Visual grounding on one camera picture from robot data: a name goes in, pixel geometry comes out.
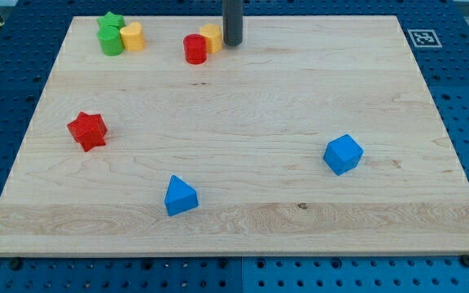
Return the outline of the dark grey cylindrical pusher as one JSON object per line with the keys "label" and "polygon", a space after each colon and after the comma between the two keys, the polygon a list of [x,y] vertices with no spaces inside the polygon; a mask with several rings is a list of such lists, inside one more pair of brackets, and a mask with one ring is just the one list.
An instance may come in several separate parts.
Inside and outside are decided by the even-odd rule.
{"label": "dark grey cylindrical pusher", "polygon": [[243,41],[243,1],[222,0],[223,39],[228,46]]}

